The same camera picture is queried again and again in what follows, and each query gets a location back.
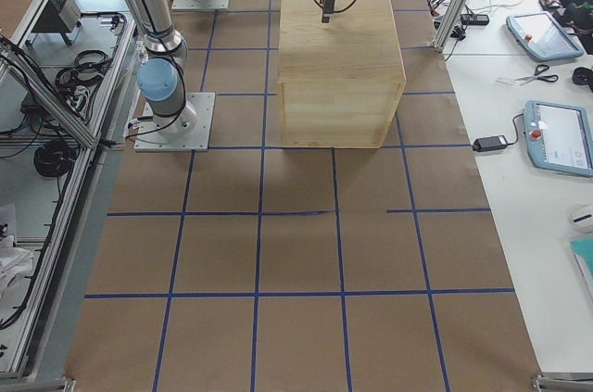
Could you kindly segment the white computer mouse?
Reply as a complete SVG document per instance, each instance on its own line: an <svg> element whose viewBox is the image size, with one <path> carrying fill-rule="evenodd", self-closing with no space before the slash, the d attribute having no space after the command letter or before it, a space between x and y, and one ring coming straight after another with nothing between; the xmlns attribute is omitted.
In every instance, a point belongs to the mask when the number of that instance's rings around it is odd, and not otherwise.
<svg viewBox="0 0 593 392"><path fill-rule="evenodd" d="M572 207L568 212L568 221L573 228L579 233L591 233L593 227L593 210L592 205L577 205Z"/></svg>

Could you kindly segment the teal notebook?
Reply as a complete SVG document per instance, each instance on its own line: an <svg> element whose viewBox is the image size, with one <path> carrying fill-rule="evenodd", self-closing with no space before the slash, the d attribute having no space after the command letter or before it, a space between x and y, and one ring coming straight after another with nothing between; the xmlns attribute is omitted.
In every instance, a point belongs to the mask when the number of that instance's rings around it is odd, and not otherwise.
<svg viewBox="0 0 593 392"><path fill-rule="evenodd" d="M593 242L592 237L583 237L572 240L570 249L574 256L575 262L584 279L589 294L592 294L592 259L593 259Z"/></svg>

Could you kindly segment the upper blue teach pendant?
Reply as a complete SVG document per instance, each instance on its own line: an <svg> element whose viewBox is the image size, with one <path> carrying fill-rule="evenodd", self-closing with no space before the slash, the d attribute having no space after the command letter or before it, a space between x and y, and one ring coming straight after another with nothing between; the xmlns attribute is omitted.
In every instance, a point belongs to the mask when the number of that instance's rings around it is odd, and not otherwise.
<svg viewBox="0 0 593 392"><path fill-rule="evenodd" d="M515 41L538 62L584 54L584 49L548 12L508 16L506 26Z"/></svg>

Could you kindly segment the black handled scissors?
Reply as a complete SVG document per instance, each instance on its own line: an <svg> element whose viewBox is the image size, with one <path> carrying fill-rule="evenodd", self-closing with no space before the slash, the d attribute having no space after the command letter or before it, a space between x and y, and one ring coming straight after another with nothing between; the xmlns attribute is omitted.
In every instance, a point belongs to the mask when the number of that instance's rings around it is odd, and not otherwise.
<svg viewBox="0 0 593 392"><path fill-rule="evenodd" d="M559 80L559 76L557 74L547 74L547 71L549 71L549 69L549 65L539 64L535 67L532 75L517 78L515 79L515 81L519 82L520 85L526 85L530 82L535 81L554 83L557 80Z"/></svg>

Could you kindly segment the grey control box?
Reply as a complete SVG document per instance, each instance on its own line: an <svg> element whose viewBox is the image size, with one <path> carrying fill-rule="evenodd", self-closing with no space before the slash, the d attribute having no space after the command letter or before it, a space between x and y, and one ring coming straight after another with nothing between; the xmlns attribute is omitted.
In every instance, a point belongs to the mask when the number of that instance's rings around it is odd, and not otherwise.
<svg viewBox="0 0 593 392"><path fill-rule="evenodd" d="M82 12L75 0L48 0L37 19L33 34L59 34L66 45L72 45L81 24Z"/></svg>

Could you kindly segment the brown paper floor cover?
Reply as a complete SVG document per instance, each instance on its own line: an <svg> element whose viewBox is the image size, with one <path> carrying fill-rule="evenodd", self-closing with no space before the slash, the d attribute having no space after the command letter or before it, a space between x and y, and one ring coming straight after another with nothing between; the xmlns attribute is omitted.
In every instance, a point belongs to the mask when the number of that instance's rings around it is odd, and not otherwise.
<svg viewBox="0 0 593 392"><path fill-rule="evenodd" d="M185 13L205 153L107 154L65 373L80 391L527 391L537 371L424 0L382 148L285 149L281 0Z"/></svg>

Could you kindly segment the blue teach pendant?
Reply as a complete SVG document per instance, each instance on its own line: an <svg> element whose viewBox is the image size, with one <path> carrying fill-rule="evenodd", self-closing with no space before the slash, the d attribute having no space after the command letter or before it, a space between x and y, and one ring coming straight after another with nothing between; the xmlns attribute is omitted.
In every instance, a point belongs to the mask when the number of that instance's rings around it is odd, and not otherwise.
<svg viewBox="0 0 593 392"><path fill-rule="evenodd" d="M583 108L530 100L524 129L527 155L535 167L592 177L592 133Z"/></svg>
<svg viewBox="0 0 593 392"><path fill-rule="evenodd" d="M584 49L548 12L508 16L506 26L515 41L538 62L584 54Z"/></svg>

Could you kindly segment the wooden drawer cabinet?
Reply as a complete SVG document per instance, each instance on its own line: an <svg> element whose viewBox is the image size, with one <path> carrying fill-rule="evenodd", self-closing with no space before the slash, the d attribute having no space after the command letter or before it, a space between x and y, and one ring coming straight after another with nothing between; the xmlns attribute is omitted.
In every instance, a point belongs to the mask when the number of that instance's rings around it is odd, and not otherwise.
<svg viewBox="0 0 593 392"><path fill-rule="evenodd" d="M406 85L391 0L358 0L327 23L281 0L278 96L285 147L378 148Z"/></svg>

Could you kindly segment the lower blue teach pendant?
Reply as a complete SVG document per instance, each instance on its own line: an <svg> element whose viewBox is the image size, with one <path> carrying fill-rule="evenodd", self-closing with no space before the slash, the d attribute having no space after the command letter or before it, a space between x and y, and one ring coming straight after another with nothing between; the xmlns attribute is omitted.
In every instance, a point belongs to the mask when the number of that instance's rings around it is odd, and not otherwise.
<svg viewBox="0 0 593 392"><path fill-rule="evenodd" d="M535 167L592 177L592 133L583 108L530 100L524 129L527 155Z"/></svg>

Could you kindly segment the aluminium frame rail left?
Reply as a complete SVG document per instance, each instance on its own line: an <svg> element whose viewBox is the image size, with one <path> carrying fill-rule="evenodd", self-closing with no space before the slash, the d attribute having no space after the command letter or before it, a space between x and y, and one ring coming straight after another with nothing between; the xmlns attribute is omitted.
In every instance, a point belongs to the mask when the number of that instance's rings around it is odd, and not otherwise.
<svg viewBox="0 0 593 392"><path fill-rule="evenodd" d="M1 377L20 378L33 355L30 351L44 303L49 296L57 262L63 249L90 162L99 145L101 130L114 88L135 47L133 25L118 35L110 53L112 65L95 96L93 117L72 127L73 114L55 103L50 114L61 133L18 135L1 144L1 203L14 206L18 247L33 253L31 274L1 296ZM65 175L44 177L33 166L35 150L51 140L63 138L77 157Z"/></svg>

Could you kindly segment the black power adapter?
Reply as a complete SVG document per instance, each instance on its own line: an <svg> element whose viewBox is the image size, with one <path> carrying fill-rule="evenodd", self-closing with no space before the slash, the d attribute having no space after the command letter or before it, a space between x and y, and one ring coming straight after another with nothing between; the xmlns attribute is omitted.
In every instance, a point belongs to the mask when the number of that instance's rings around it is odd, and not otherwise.
<svg viewBox="0 0 593 392"><path fill-rule="evenodd" d="M478 153L491 152L503 150L508 146L509 142L504 135L494 135L476 138L472 143L472 150Z"/></svg>

